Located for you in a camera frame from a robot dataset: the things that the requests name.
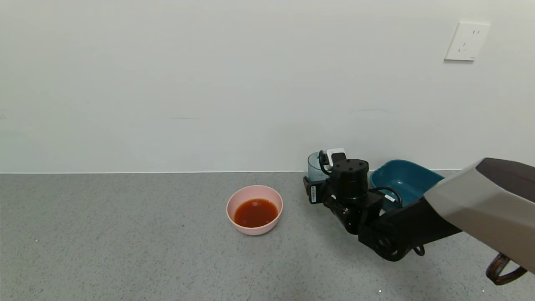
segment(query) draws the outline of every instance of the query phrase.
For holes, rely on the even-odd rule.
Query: bowl rim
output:
[[[417,168],[425,169],[426,171],[429,171],[429,172],[431,172],[432,174],[435,174],[435,175],[437,175],[437,176],[440,176],[442,179],[445,178],[443,175],[439,174],[438,172],[436,172],[436,171],[434,171],[434,170],[431,170],[431,169],[429,169],[429,168],[423,167],[423,166],[421,166],[420,164],[415,163],[415,162],[413,162],[413,161],[404,160],[404,159],[392,159],[392,160],[389,160],[389,161],[385,162],[385,164],[381,165],[378,169],[376,169],[376,170],[374,170],[374,171],[371,172],[370,176],[368,177],[368,181],[370,182],[370,184],[371,184],[372,187],[374,187],[374,188],[377,187],[377,186],[375,185],[375,183],[374,183],[374,180],[373,180],[373,179],[375,179],[375,177],[374,177],[373,175],[374,175],[375,173],[378,173],[378,172],[383,171],[387,165],[389,165],[390,163],[394,163],[394,162],[408,163],[409,165],[415,166],[415,167],[417,167]]]
[[[248,189],[248,188],[251,188],[251,187],[258,187],[258,186],[260,186],[260,187],[267,187],[267,188],[269,188],[269,189],[275,191],[275,193],[279,196],[279,198],[280,198],[280,210],[279,210],[279,214],[277,214],[277,216],[276,216],[271,222],[269,222],[269,223],[267,223],[267,224],[265,224],[265,225],[262,225],[262,226],[260,226],[260,227],[244,227],[244,226],[242,226],[242,225],[238,225],[236,222],[234,222],[234,220],[233,220],[233,219],[230,217],[230,215],[228,214],[228,204],[230,204],[232,198],[233,198],[238,192],[240,192],[240,191],[242,191],[242,190],[244,190],[244,189]],[[225,211],[226,211],[226,213],[227,213],[228,220],[230,220],[230,222],[231,222],[233,225],[235,225],[236,227],[240,227],[240,228],[243,228],[243,229],[260,229],[260,228],[267,227],[267,226],[271,225],[272,223],[276,223],[276,222],[278,222],[279,217],[280,217],[280,215],[282,214],[282,210],[283,210],[283,209],[284,209],[284,201],[282,200],[282,197],[280,196],[280,193],[279,193],[277,190],[275,190],[274,188],[269,187],[269,186],[266,186],[266,185],[249,185],[249,186],[245,186],[245,187],[239,189],[238,191],[234,192],[234,193],[232,194],[232,196],[228,199],[228,201],[227,201],[227,206],[225,207]]]

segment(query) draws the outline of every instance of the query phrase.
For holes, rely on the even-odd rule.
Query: gray floor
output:
[[[300,173],[0,175],[0,298],[8,300],[533,300],[535,277],[484,276],[466,234],[388,262],[309,205]],[[268,234],[237,232],[228,197],[285,202]]]

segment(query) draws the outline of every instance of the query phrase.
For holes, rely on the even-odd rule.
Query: clear plastic cup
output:
[[[315,152],[308,156],[308,178],[312,181],[322,181],[329,178],[324,174],[319,166],[319,152]]]

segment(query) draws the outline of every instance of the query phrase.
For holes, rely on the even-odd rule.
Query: blue plastic basin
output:
[[[438,173],[422,167],[416,163],[406,160],[391,160],[386,162],[370,176],[372,187],[388,186],[397,191],[402,200],[403,206],[420,199],[424,193],[440,182],[444,177]],[[388,190],[381,190],[388,194],[396,202],[385,202],[384,210],[399,207],[398,198]]]

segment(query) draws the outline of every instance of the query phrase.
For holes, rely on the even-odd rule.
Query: wall socket plate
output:
[[[490,24],[462,22],[457,24],[457,29],[444,59],[474,61],[483,47],[490,28]]]

